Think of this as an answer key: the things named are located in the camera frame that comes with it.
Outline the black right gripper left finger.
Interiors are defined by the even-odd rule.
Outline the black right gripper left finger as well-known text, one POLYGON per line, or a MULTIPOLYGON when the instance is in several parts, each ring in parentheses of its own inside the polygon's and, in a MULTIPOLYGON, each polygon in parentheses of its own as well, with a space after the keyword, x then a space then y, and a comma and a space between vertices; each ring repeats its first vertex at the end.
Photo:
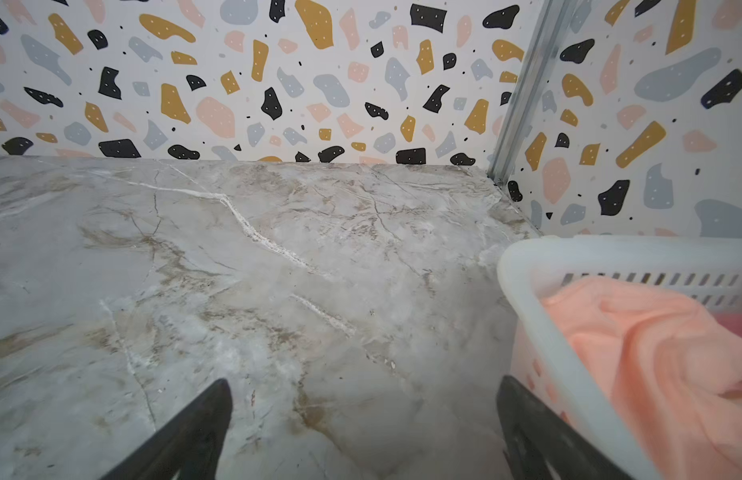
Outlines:
POLYGON ((106 479, 214 479, 233 412, 230 385, 218 379, 106 479))

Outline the right aluminium corner post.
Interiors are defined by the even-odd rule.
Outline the right aluminium corner post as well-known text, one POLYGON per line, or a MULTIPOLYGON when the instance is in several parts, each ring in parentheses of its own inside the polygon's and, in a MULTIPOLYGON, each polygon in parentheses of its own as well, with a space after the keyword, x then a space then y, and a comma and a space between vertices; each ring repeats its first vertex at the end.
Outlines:
POLYGON ((510 175, 576 6, 574 0, 542 2, 488 169, 488 177, 497 186, 503 186, 510 175))

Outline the white plastic laundry basket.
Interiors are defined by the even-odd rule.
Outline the white plastic laundry basket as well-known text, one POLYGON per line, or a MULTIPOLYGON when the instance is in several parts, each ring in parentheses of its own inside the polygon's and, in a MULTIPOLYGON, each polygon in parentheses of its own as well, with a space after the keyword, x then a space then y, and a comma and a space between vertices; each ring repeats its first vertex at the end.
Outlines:
POLYGON ((511 375, 541 381, 537 397, 567 414, 574 429, 626 474, 659 478, 541 301, 580 278, 600 276, 670 289, 711 313, 742 312, 742 239, 545 236, 509 246, 497 276, 519 318, 511 375))

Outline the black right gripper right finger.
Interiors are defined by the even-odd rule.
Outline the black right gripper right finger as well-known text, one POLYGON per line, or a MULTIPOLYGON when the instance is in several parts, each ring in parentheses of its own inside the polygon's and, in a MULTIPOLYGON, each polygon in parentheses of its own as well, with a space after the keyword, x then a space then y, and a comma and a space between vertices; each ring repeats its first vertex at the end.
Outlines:
POLYGON ((514 479, 627 479, 516 378, 505 375, 496 407, 514 479))

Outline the peach graphic t-shirt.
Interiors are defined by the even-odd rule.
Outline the peach graphic t-shirt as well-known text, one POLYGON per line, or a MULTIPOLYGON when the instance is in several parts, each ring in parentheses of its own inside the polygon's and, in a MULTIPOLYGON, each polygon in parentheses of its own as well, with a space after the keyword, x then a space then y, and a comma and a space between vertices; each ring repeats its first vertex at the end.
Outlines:
POLYGON ((742 338, 696 300, 604 277, 542 304, 666 479, 742 479, 742 338))

